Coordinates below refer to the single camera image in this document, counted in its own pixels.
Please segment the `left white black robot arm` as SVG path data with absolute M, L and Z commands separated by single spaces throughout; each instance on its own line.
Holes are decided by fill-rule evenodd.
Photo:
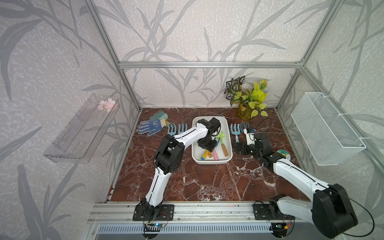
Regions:
M 214 137 L 220 130 L 220 121 L 212 118 L 210 121 L 199 120 L 194 127 L 181 134 L 174 136 L 167 134 L 155 153 L 155 176 L 149 192 L 140 201 L 140 204 L 147 209 L 159 208 L 172 173 L 182 163 L 185 149 L 197 142 L 201 148 L 212 152 L 218 142 Z

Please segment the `teal rake light handle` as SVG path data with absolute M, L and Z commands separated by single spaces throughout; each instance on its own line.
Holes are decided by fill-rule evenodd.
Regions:
M 239 142 L 239 135 L 241 134 L 240 124 L 231 124 L 230 125 L 231 134 L 235 136 L 235 142 Z

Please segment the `blue rake yellow handle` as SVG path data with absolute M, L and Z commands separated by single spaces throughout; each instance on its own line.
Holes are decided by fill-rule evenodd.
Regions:
M 248 129 L 250 127 L 249 123 L 240 123 L 240 131 L 241 133 L 244 133 L 245 129 Z

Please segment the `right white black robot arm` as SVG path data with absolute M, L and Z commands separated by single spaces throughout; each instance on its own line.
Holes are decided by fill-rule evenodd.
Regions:
M 358 224 L 351 200 L 341 185 L 330 185 L 293 164 L 287 156 L 272 150 L 270 140 L 253 134 L 246 142 L 236 141 L 234 151 L 251 155 L 276 175 L 299 189 L 308 201 L 278 195 L 269 200 L 268 212 L 274 219 L 292 216 L 313 224 L 323 236 L 332 239 Z

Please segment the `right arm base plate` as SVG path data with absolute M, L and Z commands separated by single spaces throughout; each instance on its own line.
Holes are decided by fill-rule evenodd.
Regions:
M 255 220 L 288 221 L 290 223 L 296 219 L 294 216 L 282 214 L 276 204 L 264 203 L 261 201 L 254 202 L 253 213 Z

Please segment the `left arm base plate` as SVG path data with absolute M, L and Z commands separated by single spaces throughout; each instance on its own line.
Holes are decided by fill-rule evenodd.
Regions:
M 133 221 L 172 221 L 175 213 L 175 205 L 160 205 L 155 208 L 138 204 L 135 207 Z

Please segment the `blue rake pink handle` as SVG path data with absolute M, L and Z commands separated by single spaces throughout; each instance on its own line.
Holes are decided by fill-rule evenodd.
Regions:
M 216 145 L 215 145 L 215 148 L 214 148 L 214 150 L 213 150 L 213 157 L 214 157 L 214 159 L 216 160 L 216 161 L 218 161 L 219 160 L 219 157 L 218 157 L 218 154 L 217 154 L 217 151 L 216 151 L 216 147 L 219 145 L 219 143 L 220 143 L 220 138 L 218 138 L 218 137 L 215 137 L 215 140 L 216 140 Z

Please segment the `teal rake white handle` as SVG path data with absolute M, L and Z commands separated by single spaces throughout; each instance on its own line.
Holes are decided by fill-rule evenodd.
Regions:
M 175 124 L 168 123 L 168 135 L 174 136 L 177 132 L 177 127 Z

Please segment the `white storage box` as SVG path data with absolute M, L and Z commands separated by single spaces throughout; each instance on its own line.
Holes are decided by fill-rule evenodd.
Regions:
M 223 138 L 224 144 L 227 148 L 227 151 L 229 153 L 228 157 L 224 156 L 221 144 L 216 147 L 216 151 L 219 157 L 219 160 L 216 161 L 213 157 L 213 153 L 211 157 L 207 157 L 204 161 L 201 160 L 201 156 L 205 152 L 204 149 L 198 146 L 198 143 L 193 143 L 192 145 L 192 158 L 193 160 L 200 165 L 219 165 L 219 164 L 226 164 L 228 163 L 232 158 L 233 158 L 233 148 L 232 148 L 232 141 L 231 141 L 231 136 L 230 136 L 230 129 L 229 129 L 229 124 L 226 118 L 221 117 L 221 116 L 203 116 L 203 117 L 196 117 L 193 119 L 193 125 L 197 123 L 198 120 L 200 119 L 206 119 L 210 120 L 211 118 L 217 118 L 220 123 L 221 123 L 221 130 L 220 132 L 225 133 L 225 137 Z

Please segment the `light blue hand rake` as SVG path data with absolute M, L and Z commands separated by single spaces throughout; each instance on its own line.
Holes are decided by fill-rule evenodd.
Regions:
M 184 133 L 185 131 L 188 130 L 188 124 L 178 124 L 178 135 Z

